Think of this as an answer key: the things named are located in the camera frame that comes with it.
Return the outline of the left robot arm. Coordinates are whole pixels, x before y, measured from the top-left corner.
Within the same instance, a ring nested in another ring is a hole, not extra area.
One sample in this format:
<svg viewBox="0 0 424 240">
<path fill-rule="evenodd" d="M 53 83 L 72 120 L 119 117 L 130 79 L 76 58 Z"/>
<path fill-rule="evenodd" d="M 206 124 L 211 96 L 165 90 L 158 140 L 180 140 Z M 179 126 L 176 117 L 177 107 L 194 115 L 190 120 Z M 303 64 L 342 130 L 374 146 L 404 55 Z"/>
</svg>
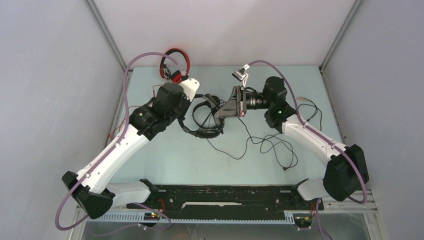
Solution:
<svg viewBox="0 0 424 240">
<path fill-rule="evenodd" d="M 164 84 L 155 97 L 131 113 L 128 124 L 93 161 L 62 176 L 68 189 L 75 189 L 72 197 L 89 218 L 98 219 L 111 208 L 132 203 L 156 206 L 156 187 L 148 180 L 117 184 L 110 180 L 134 153 L 185 115 L 199 87 L 193 78 Z"/>
</svg>

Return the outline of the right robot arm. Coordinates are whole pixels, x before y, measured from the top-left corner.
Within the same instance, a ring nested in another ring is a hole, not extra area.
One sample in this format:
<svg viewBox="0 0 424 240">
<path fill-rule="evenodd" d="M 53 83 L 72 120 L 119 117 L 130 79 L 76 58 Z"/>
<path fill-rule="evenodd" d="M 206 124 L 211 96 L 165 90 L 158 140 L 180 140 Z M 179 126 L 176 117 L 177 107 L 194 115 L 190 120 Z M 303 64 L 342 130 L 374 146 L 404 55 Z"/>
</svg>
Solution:
<svg viewBox="0 0 424 240">
<path fill-rule="evenodd" d="M 309 124 L 286 101 L 287 87 L 277 76 L 268 77 L 262 92 L 234 86 L 231 97 L 214 114 L 216 118 L 240 118 L 247 110 L 265 109 L 264 118 L 271 129 L 288 136 L 313 153 L 325 166 L 321 178 L 306 179 L 296 185 L 291 204 L 304 209 L 311 200 L 332 197 L 342 202 L 369 181 L 364 151 L 356 144 L 337 142 Z"/>
</svg>

